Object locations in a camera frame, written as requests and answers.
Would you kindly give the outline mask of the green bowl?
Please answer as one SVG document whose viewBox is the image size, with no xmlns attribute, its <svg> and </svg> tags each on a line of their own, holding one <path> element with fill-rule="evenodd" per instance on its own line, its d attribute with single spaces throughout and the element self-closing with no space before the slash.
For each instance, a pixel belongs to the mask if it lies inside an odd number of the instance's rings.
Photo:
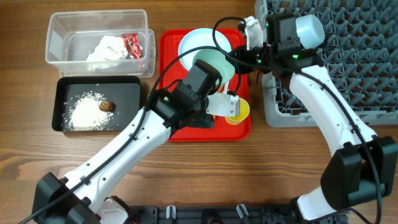
<svg viewBox="0 0 398 224">
<path fill-rule="evenodd" d="M 193 63 L 195 63 L 198 59 L 208 63 L 220 72 L 220 75 L 222 76 L 222 85 L 230 81 L 235 74 L 235 67 L 231 63 L 229 63 L 225 59 L 225 55 L 218 50 L 199 50 L 193 58 Z"/>
</svg>

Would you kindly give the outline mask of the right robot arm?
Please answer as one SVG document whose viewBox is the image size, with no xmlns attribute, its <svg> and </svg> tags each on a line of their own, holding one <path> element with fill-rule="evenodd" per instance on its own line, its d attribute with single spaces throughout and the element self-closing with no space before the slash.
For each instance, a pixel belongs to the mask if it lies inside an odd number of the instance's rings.
<svg viewBox="0 0 398 224">
<path fill-rule="evenodd" d="M 311 113 L 331 153 L 320 186 L 294 200 L 295 221 L 313 223 L 392 192 L 397 143 L 379 137 L 352 110 L 333 84 L 316 48 L 325 32 L 314 15 L 285 12 L 239 18 L 246 43 L 227 54 L 240 71 L 276 72 Z"/>
</svg>

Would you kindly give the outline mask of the red snack wrapper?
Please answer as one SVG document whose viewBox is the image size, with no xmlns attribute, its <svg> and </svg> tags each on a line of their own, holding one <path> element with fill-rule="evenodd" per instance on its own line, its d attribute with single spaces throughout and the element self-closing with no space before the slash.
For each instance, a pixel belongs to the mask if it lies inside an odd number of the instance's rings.
<svg viewBox="0 0 398 224">
<path fill-rule="evenodd" d="M 127 50 L 127 59 L 142 58 L 141 46 L 137 34 L 123 34 L 122 39 Z"/>
</svg>

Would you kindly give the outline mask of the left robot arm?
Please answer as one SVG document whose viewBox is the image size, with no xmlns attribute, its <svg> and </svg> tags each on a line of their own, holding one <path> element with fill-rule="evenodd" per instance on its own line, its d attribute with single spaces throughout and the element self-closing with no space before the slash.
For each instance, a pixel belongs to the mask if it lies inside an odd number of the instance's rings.
<svg viewBox="0 0 398 224">
<path fill-rule="evenodd" d="M 100 152 L 61 179 L 51 172 L 37 183 L 32 213 L 23 222 L 100 223 L 98 212 L 120 180 L 148 153 L 206 113 L 219 71 L 197 60 L 172 91 L 153 88 L 145 107 Z"/>
</svg>

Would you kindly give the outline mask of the small light blue bowl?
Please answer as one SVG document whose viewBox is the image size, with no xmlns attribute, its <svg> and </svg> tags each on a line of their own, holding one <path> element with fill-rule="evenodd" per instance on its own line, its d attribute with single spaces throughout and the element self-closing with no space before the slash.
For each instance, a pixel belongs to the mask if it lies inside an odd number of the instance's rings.
<svg viewBox="0 0 398 224">
<path fill-rule="evenodd" d="M 324 42 L 323 26 L 319 18 L 313 14 L 298 17 L 295 23 L 300 43 L 305 49 L 314 49 Z"/>
</svg>

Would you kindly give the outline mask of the white rice pile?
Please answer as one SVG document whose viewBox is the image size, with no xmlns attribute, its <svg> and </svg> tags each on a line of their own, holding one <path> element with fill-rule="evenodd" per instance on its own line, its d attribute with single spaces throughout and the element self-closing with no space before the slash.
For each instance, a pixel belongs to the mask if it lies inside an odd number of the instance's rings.
<svg viewBox="0 0 398 224">
<path fill-rule="evenodd" d="M 68 131 L 98 131 L 113 119 L 113 112 L 101 111 L 100 104 L 106 100 L 103 94 L 93 91 L 72 96 L 64 102 L 63 127 Z"/>
</svg>

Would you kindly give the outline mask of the brown walnut shell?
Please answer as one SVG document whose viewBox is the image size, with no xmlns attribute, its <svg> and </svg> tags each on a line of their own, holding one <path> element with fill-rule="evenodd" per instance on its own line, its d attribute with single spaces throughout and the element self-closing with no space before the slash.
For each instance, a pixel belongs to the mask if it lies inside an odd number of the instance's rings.
<svg viewBox="0 0 398 224">
<path fill-rule="evenodd" d="M 111 112 L 115 108 L 115 104 L 112 101 L 102 101 L 99 104 L 99 110 L 104 112 Z"/>
</svg>

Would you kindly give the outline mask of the white tissue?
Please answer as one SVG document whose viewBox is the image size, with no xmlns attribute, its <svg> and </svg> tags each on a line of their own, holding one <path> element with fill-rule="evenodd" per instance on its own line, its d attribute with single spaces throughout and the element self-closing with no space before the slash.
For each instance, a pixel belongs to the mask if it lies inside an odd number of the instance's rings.
<svg viewBox="0 0 398 224">
<path fill-rule="evenodd" d="M 115 60 L 126 59 L 128 55 L 121 37 L 104 36 L 92 54 L 89 54 L 87 62 L 96 62 L 88 65 L 91 71 L 115 67 L 118 64 Z"/>
</svg>

